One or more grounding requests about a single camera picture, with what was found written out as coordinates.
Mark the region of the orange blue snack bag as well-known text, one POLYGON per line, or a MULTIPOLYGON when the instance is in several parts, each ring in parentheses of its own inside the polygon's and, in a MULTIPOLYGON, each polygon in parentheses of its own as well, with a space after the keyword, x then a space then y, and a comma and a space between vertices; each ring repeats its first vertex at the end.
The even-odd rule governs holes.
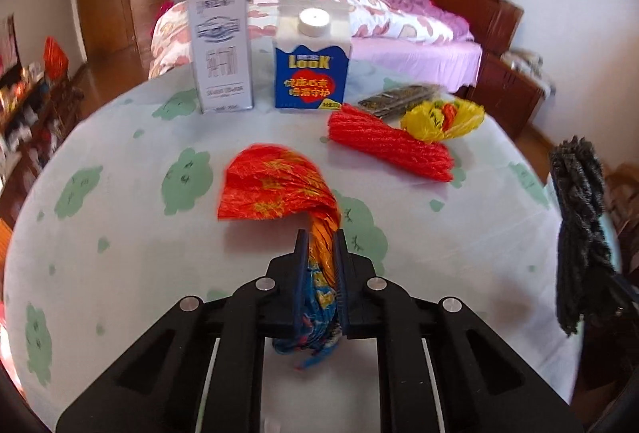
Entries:
POLYGON ((333 242, 341 228, 335 194, 321 169, 302 153, 280 144, 256 143, 239 152, 225 168, 216 216, 220 221, 249 222, 262 231, 309 236, 303 331, 274 339, 273 349, 300 355, 305 372, 325 361, 342 337, 337 307, 333 242))

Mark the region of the dark seaweed snack packet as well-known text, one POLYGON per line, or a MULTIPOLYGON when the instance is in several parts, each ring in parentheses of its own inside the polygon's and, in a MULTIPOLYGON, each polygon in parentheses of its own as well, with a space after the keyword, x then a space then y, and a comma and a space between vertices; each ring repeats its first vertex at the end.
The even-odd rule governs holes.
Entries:
POLYGON ((401 116, 424 101, 431 101, 441 94, 441 87, 435 84, 413 84, 394 87, 382 93, 360 100, 356 106, 386 120, 401 116))

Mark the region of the wicker folding chair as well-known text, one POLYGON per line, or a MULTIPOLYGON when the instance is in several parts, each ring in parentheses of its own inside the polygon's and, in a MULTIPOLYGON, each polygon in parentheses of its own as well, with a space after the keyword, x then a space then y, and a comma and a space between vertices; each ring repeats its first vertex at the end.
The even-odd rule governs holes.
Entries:
POLYGON ((638 165, 622 163, 616 168, 603 164, 605 207, 611 215, 619 241, 622 271, 633 269, 638 253, 638 165))

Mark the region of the white green patterned tablecloth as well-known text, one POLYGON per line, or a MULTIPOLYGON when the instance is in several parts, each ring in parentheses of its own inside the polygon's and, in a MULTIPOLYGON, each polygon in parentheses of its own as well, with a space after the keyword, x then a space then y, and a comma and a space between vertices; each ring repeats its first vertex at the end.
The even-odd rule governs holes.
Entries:
POLYGON ((581 340, 556 319, 560 215, 493 120, 449 141, 448 183, 333 143, 324 111, 274 108, 273 47, 252 56, 254 107, 202 113, 189 65, 80 123, 35 181, 14 227, 4 297, 13 361, 48 427, 181 298, 218 299, 289 253, 289 231, 220 221, 224 169, 276 143, 321 169, 350 250, 430 301, 454 296, 564 399, 581 340))

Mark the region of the blue milk carton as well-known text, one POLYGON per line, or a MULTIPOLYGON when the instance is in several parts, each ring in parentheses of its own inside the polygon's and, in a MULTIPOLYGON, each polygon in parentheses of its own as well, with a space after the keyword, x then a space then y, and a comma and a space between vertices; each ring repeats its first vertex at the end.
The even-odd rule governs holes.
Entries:
POLYGON ((273 43, 278 109, 340 109, 351 56, 347 7, 326 0, 280 0, 273 43))

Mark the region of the pink bed sheet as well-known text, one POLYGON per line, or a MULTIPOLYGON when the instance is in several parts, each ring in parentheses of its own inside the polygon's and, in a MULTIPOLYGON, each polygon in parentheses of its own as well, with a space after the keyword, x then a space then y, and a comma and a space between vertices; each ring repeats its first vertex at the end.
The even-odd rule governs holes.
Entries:
POLYGON ((461 87, 476 85, 482 55, 482 47, 472 41, 426 45, 392 38, 354 38, 351 59, 360 69, 370 65, 375 74, 437 84, 454 94, 461 87))

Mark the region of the wooden nightstand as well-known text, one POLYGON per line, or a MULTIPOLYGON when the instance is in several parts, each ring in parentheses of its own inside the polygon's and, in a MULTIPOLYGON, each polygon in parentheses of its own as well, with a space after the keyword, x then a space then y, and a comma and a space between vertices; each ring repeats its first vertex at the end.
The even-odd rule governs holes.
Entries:
POLYGON ((503 131, 516 140, 543 100, 543 90, 492 53, 482 56, 476 85, 464 97, 482 105, 503 131))

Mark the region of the heart patterned quilt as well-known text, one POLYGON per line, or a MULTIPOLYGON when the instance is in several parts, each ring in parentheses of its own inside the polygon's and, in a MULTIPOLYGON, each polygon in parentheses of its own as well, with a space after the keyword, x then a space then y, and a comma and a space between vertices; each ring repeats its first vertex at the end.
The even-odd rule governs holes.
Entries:
POLYGON ((179 1, 156 22, 149 76, 192 62, 193 45, 232 44, 242 32, 251 53, 272 46, 292 68, 326 65, 328 50, 343 51, 448 91, 476 82, 482 55, 468 22, 429 0, 248 0, 245 18, 193 24, 179 1))

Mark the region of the white tall carton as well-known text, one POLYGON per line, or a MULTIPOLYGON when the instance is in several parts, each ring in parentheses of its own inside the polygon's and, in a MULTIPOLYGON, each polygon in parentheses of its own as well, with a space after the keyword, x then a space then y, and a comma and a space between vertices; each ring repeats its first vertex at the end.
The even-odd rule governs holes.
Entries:
POLYGON ((184 0, 201 110, 235 112, 254 106, 248 0, 184 0))

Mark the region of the grey clothes pile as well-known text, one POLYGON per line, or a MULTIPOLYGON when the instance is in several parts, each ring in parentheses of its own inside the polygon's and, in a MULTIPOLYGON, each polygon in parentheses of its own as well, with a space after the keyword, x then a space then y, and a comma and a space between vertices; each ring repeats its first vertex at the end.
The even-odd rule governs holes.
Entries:
POLYGON ((543 57, 535 51, 523 48, 511 48, 502 54, 502 62, 511 70, 527 76, 541 90, 544 98, 554 96, 557 92, 556 83, 544 71, 543 57))

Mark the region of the cluttered wooden side table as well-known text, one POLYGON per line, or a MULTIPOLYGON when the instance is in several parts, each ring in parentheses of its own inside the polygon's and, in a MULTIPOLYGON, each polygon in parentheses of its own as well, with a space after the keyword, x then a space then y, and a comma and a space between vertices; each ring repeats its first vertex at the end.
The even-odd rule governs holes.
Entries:
POLYGON ((1 19, 1 220, 14 227, 44 166, 80 121, 83 99, 69 78, 53 82, 43 61, 26 64, 14 17, 1 19))

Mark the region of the red bag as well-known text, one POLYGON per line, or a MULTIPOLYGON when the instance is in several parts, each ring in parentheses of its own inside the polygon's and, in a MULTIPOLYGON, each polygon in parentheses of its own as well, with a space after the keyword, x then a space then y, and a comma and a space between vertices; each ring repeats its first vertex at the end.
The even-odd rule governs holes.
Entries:
POLYGON ((55 38, 48 36, 44 42, 43 67, 48 79, 59 82, 68 74, 69 61, 55 38))

